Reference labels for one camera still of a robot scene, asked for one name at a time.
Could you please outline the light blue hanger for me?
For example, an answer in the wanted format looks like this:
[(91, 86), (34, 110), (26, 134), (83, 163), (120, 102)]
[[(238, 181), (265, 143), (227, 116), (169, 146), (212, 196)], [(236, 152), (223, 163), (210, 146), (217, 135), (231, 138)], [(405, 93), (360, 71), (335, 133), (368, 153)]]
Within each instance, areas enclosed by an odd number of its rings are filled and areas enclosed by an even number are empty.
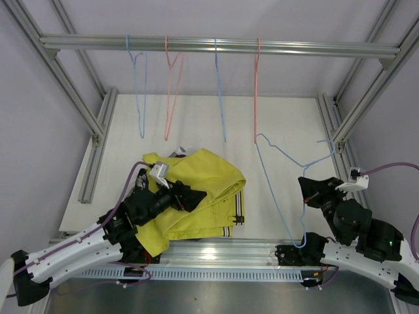
[[(130, 47), (130, 36), (126, 35), (125, 37), (126, 51), (130, 57), (130, 61), (133, 69), (133, 80), (134, 80), (134, 92), (136, 100), (136, 109), (137, 109), (137, 125), (139, 130), (139, 136), (145, 138), (145, 118), (147, 114), (147, 85), (148, 85), (148, 53), (147, 52), (138, 52), (133, 54)], [(143, 101), (140, 101), (140, 88), (139, 88), (139, 70), (137, 66), (137, 60), (140, 57), (144, 57), (144, 69), (143, 69)]]
[(292, 246), (308, 244), (306, 205), (300, 196), (298, 178), (307, 178), (314, 168), (330, 164), (336, 145), (329, 139), (301, 138), (277, 142), (264, 133), (255, 136), (255, 147), (272, 202)]
[(217, 50), (217, 38), (214, 37), (214, 61), (215, 61), (215, 71), (217, 76), (217, 93), (219, 98), (219, 108), (220, 108), (220, 115), (221, 115), (221, 126), (223, 132), (223, 141), (227, 142), (227, 129), (225, 124), (225, 108), (223, 103), (223, 95), (221, 91), (221, 74), (219, 70), (219, 61), (218, 61), (218, 50)]

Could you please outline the pink hanger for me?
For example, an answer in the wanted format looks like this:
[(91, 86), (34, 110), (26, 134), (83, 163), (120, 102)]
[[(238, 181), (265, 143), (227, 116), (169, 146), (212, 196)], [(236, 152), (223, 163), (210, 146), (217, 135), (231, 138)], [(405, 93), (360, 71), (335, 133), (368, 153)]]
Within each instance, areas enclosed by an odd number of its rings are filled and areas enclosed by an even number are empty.
[(261, 55), (261, 40), (257, 39), (257, 51), (254, 55), (254, 91), (253, 91), (253, 141), (257, 142), (257, 121), (258, 121), (258, 79), (259, 79), (259, 58)]
[[(164, 48), (165, 48), (165, 54), (166, 59), (168, 63), (168, 91), (167, 91), (167, 98), (166, 98), (166, 121), (164, 126), (164, 140), (168, 141), (170, 137), (170, 131), (172, 128), (173, 118), (174, 118), (174, 112), (177, 105), (177, 97), (179, 95), (179, 88), (181, 84), (181, 79), (183, 76), (183, 65), (185, 61), (185, 53), (184, 52), (178, 52), (175, 55), (174, 59), (170, 59), (169, 54), (169, 37), (165, 36), (164, 39)], [(173, 69), (176, 66), (177, 61), (180, 61), (179, 66), (179, 72), (177, 76), (177, 81), (175, 85), (175, 92), (172, 93), (173, 90)]]

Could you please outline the olive yellow trousers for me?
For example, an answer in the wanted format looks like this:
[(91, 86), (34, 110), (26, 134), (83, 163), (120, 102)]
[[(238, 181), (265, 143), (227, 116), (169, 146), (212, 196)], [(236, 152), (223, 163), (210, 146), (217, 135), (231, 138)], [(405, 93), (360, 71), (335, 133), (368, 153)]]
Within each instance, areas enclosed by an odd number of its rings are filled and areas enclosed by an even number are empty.
[(242, 172), (222, 157), (201, 148), (185, 157), (143, 155), (148, 164), (168, 164), (166, 178), (179, 186), (180, 204), (165, 209), (137, 229), (137, 240), (152, 256), (170, 242), (184, 239), (230, 237), (245, 223)]

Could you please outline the grey white printed trousers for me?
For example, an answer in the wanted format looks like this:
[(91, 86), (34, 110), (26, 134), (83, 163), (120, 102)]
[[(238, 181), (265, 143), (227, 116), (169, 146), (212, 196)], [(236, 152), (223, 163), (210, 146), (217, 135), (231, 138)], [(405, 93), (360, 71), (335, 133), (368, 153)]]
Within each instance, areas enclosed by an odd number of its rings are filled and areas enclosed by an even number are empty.
[(138, 173), (137, 177), (136, 177), (136, 188), (145, 190), (148, 189), (148, 178), (147, 178), (147, 173)]

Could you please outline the white plastic basket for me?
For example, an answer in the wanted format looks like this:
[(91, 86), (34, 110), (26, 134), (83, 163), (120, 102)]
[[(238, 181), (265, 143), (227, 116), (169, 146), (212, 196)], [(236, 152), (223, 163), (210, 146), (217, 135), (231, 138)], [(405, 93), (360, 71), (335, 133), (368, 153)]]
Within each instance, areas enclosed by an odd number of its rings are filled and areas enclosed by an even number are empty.
[(196, 152), (196, 149), (193, 146), (189, 147), (177, 147), (170, 155), (170, 158), (183, 158), (185, 156), (189, 156)]

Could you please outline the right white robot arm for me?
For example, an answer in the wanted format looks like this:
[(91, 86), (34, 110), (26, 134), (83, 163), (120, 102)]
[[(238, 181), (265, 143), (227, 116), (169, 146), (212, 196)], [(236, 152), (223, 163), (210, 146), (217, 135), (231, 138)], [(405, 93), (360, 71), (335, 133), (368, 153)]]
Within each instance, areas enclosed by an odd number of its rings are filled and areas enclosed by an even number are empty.
[(347, 199), (343, 181), (299, 177), (304, 204), (320, 209), (334, 241), (305, 234), (298, 256), (305, 264), (331, 264), (372, 279), (408, 304), (418, 305), (418, 263), (403, 234), (373, 218), (371, 210)]

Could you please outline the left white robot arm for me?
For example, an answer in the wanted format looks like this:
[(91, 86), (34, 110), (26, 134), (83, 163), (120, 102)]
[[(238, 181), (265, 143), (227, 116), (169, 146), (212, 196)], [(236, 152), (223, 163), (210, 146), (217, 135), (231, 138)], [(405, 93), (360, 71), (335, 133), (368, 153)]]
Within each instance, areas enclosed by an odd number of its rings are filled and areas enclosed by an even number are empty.
[(137, 227), (144, 226), (167, 209), (193, 212), (207, 196), (181, 181), (161, 186), (156, 192), (147, 185), (135, 187), (115, 209), (87, 229), (36, 253), (12, 254), (17, 304), (34, 304), (49, 291), (84, 270), (105, 263), (136, 263), (144, 251)]

